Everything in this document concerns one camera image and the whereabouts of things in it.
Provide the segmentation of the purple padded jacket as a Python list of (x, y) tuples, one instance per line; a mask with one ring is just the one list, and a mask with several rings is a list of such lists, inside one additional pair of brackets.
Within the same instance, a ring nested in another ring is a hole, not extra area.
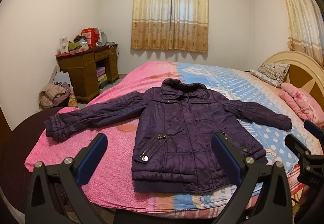
[(263, 146), (241, 121), (290, 130), (285, 115), (254, 102), (229, 100), (199, 83), (166, 79), (160, 87), (131, 92), (45, 122), (46, 134), (63, 142), (88, 128), (138, 118), (132, 156), (132, 179), (138, 193), (191, 193), (214, 191), (229, 181), (211, 148), (221, 134), (245, 157), (266, 163)]

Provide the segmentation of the beige clothes pile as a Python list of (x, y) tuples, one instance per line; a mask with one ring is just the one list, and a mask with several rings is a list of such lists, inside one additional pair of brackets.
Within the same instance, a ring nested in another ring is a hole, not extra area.
[(39, 93), (38, 101), (42, 108), (58, 107), (69, 99), (71, 88), (67, 82), (47, 84)]

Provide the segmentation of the pink folded quilt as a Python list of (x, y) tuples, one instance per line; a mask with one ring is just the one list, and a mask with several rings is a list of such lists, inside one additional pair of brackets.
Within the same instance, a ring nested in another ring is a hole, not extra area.
[(282, 83), (281, 89), (279, 97), (294, 110), (302, 121), (309, 120), (316, 126), (323, 128), (323, 110), (309, 93), (289, 83)]

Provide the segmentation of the pink and blue bedspread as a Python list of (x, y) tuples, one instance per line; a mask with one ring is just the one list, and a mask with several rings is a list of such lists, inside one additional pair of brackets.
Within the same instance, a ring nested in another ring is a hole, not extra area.
[[(287, 115), (292, 120), (292, 134), (306, 145), (311, 153), (322, 153), (319, 141), (304, 129), (302, 120), (278, 96), (278, 89), (247, 72), (234, 69), (150, 61), (130, 72), (118, 85), (96, 97), (94, 103), (109, 101), (133, 91), (144, 92), (151, 87), (160, 86), (167, 78), (179, 79), (187, 84), (202, 83), (228, 99), (257, 102), (276, 113)], [(235, 186), (226, 186), (213, 193), (200, 195), (134, 191), (131, 162), (137, 124), (136, 120), (132, 120), (121, 126), (101, 129), (107, 136), (108, 148), (89, 183), (82, 188), (89, 201), (106, 208), (126, 209), (170, 218), (207, 219), (220, 214), (234, 194)], [(284, 143), (286, 132), (258, 124), (243, 123), (243, 126), (264, 146), (270, 163), (277, 160), (283, 163), (291, 192), (297, 193), (302, 189), (302, 184), (297, 180), (298, 159)], [(88, 129), (62, 143), (41, 134), (25, 160), (25, 167), (32, 171), (38, 161), (52, 165), (61, 163), (66, 157), (74, 157), (97, 133), (96, 129)]]

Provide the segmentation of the cream wooden headboard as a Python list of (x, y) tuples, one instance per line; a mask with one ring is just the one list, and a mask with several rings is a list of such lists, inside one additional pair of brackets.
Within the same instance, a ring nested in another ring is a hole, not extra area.
[(302, 52), (283, 51), (274, 54), (263, 64), (269, 63), (290, 64), (284, 81), (308, 92), (323, 109), (323, 68), (313, 58)]

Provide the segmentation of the grey patterned pillow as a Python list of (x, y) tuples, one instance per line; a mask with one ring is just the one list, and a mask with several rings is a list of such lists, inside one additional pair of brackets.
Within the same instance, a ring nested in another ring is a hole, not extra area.
[(276, 88), (280, 88), (288, 74), (289, 63), (263, 63), (257, 70), (250, 69), (248, 72)]

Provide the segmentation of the brown wooden desk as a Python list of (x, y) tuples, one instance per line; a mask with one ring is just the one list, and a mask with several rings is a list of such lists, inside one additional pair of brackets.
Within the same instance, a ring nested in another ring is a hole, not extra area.
[(57, 54), (56, 60), (60, 70), (69, 74), (76, 99), (89, 102), (100, 93), (98, 67), (105, 68), (108, 83), (119, 79), (118, 54), (117, 44), (109, 43), (76, 54)]

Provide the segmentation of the beige side curtain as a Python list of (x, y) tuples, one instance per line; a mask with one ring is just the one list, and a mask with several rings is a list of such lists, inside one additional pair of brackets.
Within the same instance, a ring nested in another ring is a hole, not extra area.
[(284, 0), (288, 15), (288, 47), (323, 66), (323, 16), (316, 0)]

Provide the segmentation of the white card box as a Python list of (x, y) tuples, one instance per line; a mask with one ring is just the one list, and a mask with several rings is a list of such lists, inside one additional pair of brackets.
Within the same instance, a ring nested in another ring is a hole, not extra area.
[(60, 53), (61, 54), (65, 54), (69, 52), (69, 41), (68, 38), (60, 38), (59, 39), (60, 42)]

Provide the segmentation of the red gift box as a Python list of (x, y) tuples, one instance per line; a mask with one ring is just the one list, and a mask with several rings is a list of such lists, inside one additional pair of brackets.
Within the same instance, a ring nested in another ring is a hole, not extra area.
[(81, 35), (85, 37), (85, 41), (90, 48), (94, 48), (96, 46), (96, 43), (98, 42), (100, 36), (98, 28), (82, 29)]

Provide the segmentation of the beige window curtain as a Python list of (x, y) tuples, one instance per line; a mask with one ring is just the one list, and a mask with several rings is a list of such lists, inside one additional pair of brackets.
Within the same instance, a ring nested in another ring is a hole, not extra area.
[(131, 48), (208, 52), (209, 0), (133, 0)]

